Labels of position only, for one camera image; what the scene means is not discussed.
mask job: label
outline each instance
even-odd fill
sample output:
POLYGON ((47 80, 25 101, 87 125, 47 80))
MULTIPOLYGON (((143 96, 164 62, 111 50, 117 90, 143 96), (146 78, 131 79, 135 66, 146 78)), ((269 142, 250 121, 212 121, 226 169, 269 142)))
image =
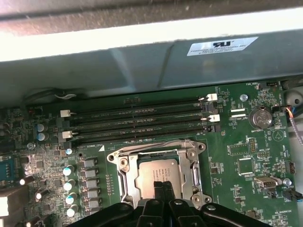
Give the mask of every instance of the label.
POLYGON ((246 47, 252 44, 258 37, 228 39, 213 42, 205 42, 192 44, 187 55, 195 56, 211 53, 223 53, 233 51, 243 51, 246 47))

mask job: wire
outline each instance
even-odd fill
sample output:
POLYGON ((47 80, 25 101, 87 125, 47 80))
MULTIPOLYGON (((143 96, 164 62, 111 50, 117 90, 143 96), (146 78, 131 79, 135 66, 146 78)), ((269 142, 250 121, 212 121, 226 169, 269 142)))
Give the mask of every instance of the wire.
POLYGON ((294 115, 293 115, 292 111, 290 110, 290 108, 287 107, 286 110, 288 111, 289 118, 294 118, 294 115))
POLYGON ((68 96, 67 94, 65 94, 64 90, 57 89, 57 88, 51 88, 51 89, 48 89, 48 90, 45 90, 45 91, 41 91, 41 92, 32 94, 30 96, 26 96, 26 97, 23 98, 23 100, 20 104, 20 110, 22 111, 24 118, 26 120, 29 119, 29 115, 28 115, 28 112, 27 112, 27 104, 29 104, 29 103, 31 103, 35 100, 38 100, 40 98, 44 98, 44 97, 47 97, 47 96, 54 96, 54 95, 58 98, 61 98, 61 99, 69 99, 69 98, 72 98, 72 97, 75 96, 75 95, 68 96))
POLYGON ((299 140, 299 143, 303 146, 303 140, 302 140, 302 137, 300 136, 299 130, 298 130, 297 125, 294 121, 294 115, 293 115, 293 113, 292 113, 292 111, 290 110, 289 107, 287 107, 286 110, 288 111, 289 121, 292 124, 292 127, 294 129, 294 133, 295 133, 297 139, 299 140))

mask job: green circuit board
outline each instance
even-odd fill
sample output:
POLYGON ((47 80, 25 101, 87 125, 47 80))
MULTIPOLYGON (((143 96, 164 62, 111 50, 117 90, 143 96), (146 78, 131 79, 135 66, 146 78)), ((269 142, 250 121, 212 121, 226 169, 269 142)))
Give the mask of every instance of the green circuit board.
POLYGON ((275 227, 297 227, 297 202, 282 195, 294 188, 283 106, 279 82, 262 81, 31 106, 27 119, 19 108, 2 110, 1 122, 13 143, 4 156, 15 158, 11 165, 16 169, 6 184, 17 182, 20 171, 33 175, 27 218, 53 214, 56 226, 67 226, 120 202, 116 165, 107 161, 110 153, 134 144, 189 139, 206 144, 199 155, 201 181, 203 193, 213 202, 275 227), (42 130, 37 131, 37 124, 42 130), (62 136, 67 131, 69 136, 62 136), (90 158, 96 162, 99 191, 99 206, 93 209, 85 186, 84 162, 90 158), (64 176, 68 165, 74 172, 64 176), (262 176, 288 178, 292 184, 278 185, 269 195, 256 180, 262 176), (70 179, 77 184, 67 192, 63 185, 70 179), (42 189, 49 194, 36 201, 35 193, 42 189), (79 210, 68 217, 65 198, 71 192, 78 195, 74 204, 79 210))

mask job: capacitor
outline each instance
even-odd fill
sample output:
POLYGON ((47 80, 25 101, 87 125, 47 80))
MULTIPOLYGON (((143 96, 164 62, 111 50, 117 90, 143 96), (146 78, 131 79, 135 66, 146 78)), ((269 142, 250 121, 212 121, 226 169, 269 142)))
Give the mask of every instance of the capacitor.
POLYGON ((71 155, 71 154, 72 154, 72 149, 70 149, 70 148, 66 149, 66 150, 65 150, 65 153, 66 153, 67 155, 71 155))
POLYGON ((49 190, 48 189, 44 189, 43 191, 41 192, 36 192, 36 199, 37 200, 40 200, 42 199, 44 196, 47 196, 49 194, 49 190))
POLYGON ((66 215, 71 218, 74 217, 78 211, 79 207, 77 205, 71 205, 71 207, 66 211, 66 215))
POLYGON ((25 226, 26 227, 33 227, 37 222, 40 220, 39 216, 34 216, 31 220, 27 221, 25 226))
POLYGON ((33 176, 26 176, 24 178, 22 178, 19 183, 20 185, 27 185, 29 183, 32 183, 34 181, 34 177, 33 176))
POLYGON ((43 124, 37 124, 36 129, 37 129, 37 132, 43 132, 43 131, 47 130, 47 126, 44 126, 43 124))
POLYGON ((71 179, 63 185, 63 189, 66 191, 70 191, 75 185, 76 181, 71 179))
POLYGON ((63 169, 63 175, 64 176, 69 176, 75 171, 75 167, 72 165, 69 165, 63 169))
POLYGON ((292 182, 289 178, 285 178, 285 179, 283 180, 283 184, 284 184, 285 186, 291 186, 291 185, 293 184, 293 182, 292 182))
POLYGON ((65 202, 68 205, 72 205, 76 201, 77 197, 78 197, 77 194, 72 192, 66 197, 65 202))
POLYGON ((36 145, 34 143, 27 144, 27 149, 29 149, 29 150, 33 150, 33 149, 35 149, 35 147, 36 147, 36 145))
POLYGON ((43 133, 43 132, 38 133, 37 140, 44 141, 47 139, 48 139, 48 133, 43 133))

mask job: motherboard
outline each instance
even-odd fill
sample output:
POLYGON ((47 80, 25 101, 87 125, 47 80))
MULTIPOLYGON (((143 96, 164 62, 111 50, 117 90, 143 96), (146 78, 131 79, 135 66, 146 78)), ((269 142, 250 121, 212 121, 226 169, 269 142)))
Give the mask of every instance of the motherboard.
POLYGON ((16 224, 64 227, 121 201, 135 208, 154 181, 171 181, 197 209, 215 202, 299 226, 279 81, 3 109, 0 139, 0 187, 28 197, 16 224))

